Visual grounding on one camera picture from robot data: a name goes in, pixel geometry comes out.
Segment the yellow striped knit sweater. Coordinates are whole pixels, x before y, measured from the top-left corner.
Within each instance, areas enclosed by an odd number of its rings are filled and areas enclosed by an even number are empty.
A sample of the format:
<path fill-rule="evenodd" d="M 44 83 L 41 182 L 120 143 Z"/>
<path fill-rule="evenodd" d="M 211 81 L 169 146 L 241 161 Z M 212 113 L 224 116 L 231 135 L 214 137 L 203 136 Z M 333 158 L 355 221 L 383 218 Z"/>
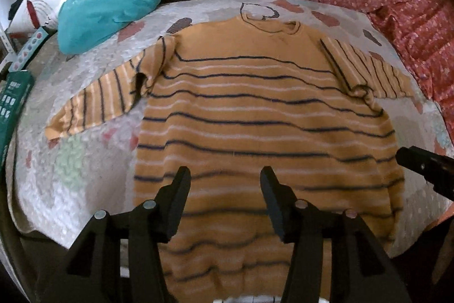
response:
<path fill-rule="evenodd" d="M 135 201 L 186 166 L 191 189 L 162 246 L 179 302 L 278 295 L 292 248 L 279 241 L 259 184 L 269 166 L 324 211 L 351 208 L 384 246 L 394 241 L 404 175 L 383 99 L 413 95 L 380 57 L 298 22 L 239 15 L 166 35 L 70 98 L 45 129 L 65 138 L 147 105 Z"/>

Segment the white heart-patterned quilted blanket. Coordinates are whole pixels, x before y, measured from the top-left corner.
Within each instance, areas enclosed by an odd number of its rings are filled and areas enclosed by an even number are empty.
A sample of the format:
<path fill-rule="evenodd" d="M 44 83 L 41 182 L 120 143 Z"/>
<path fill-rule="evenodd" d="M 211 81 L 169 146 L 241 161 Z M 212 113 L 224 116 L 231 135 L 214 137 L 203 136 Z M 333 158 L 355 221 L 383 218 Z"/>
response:
<path fill-rule="evenodd" d="M 332 38 L 349 41 L 362 51 L 378 53 L 405 70 L 391 44 L 365 14 L 332 5 L 297 0 L 198 0 L 164 5 L 132 23 L 82 55 L 63 55 L 52 36 L 29 65 L 35 87 L 25 103 L 6 159 L 8 204 L 17 230 L 38 238 L 44 234 L 69 248 L 92 214 L 133 208 L 134 141 L 146 100 L 130 113 L 74 137 L 50 142 L 44 128 L 74 94 L 122 62 L 128 61 L 160 35 L 200 22 L 223 21 L 243 11 L 260 19 L 299 21 Z M 414 85 L 414 101 L 380 101 L 389 114 L 400 146 L 415 145 L 453 158 L 439 106 Z M 450 206 L 421 175 L 405 171 L 403 214 L 395 257 L 407 250 Z"/>

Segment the green box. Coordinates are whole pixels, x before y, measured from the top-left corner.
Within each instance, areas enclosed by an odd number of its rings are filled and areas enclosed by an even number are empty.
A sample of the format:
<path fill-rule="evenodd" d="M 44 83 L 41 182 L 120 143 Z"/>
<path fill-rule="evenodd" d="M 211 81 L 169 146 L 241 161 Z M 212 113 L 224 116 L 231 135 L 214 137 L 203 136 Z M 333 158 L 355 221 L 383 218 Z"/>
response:
<path fill-rule="evenodd" d="M 22 108 L 34 85 L 34 78 L 29 71 L 9 73 L 5 86 L 1 90 L 1 167 L 5 163 L 9 143 L 12 139 Z"/>

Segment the teal pillow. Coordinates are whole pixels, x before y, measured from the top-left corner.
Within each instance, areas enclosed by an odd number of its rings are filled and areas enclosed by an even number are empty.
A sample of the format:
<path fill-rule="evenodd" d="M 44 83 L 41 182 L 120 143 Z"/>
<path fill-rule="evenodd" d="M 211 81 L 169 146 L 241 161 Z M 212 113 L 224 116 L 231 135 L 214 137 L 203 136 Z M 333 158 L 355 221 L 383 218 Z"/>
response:
<path fill-rule="evenodd" d="M 82 54 L 153 12 L 161 0 L 66 0 L 58 13 L 58 46 Z"/>

